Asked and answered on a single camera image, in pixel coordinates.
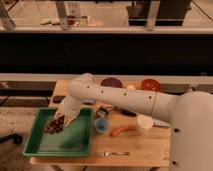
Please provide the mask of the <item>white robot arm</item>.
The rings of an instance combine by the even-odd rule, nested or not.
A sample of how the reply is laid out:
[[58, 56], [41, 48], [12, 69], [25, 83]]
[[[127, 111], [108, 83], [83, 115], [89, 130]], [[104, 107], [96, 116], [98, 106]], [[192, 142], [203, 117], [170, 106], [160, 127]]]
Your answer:
[[90, 73], [69, 82], [56, 115], [67, 124], [84, 101], [115, 105], [171, 125], [169, 171], [213, 171], [213, 94], [203, 91], [172, 95], [101, 86]]

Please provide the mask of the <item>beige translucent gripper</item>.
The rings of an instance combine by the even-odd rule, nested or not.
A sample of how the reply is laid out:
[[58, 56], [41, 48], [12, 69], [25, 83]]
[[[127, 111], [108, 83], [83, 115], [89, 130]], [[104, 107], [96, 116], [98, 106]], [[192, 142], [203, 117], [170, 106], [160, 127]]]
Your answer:
[[67, 127], [80, 114], [79, 108], [59, 107], [54, 115], [55, 119], [64, 117], [63, 127]]

